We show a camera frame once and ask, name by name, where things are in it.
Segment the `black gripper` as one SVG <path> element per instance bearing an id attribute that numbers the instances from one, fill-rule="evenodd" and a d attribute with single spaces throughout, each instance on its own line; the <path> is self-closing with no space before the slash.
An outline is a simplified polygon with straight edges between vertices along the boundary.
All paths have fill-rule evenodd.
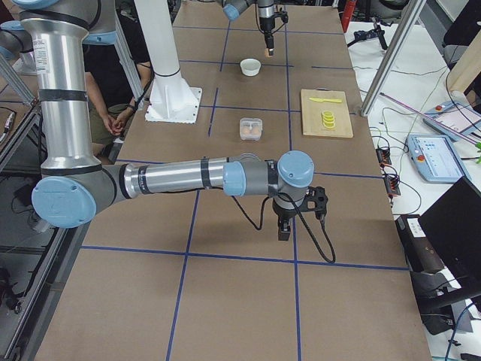
<path id="1" fill-rule="evenodd" d="M 272 204 L 274 213 L 277 215 L 278 220 L 278 240 L 287 241 L 292 234 L 292 225 L 290 220 L 297 215 L 297 211 L 292 209 L 286 209 L 278 205 L 276 202 Z"/>
<path id="2" fill-rule="evenodd" d="M 260 29 L 264 34 L 266 50 L 274 50 L 274 37 L 271 34 L 275 27 L 274 17 L 261 17 Z"/>

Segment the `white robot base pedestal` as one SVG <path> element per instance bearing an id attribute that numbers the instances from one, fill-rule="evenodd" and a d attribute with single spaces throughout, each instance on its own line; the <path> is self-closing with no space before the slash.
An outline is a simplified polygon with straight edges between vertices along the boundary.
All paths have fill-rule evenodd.
<path id="1" fill-rule="evenodd" d="M 154 74 L 146 120 L 195 123 L 202 89 L 190 87 L 181 74 L 168 3 L 138 0 L 135 7 Z"/>

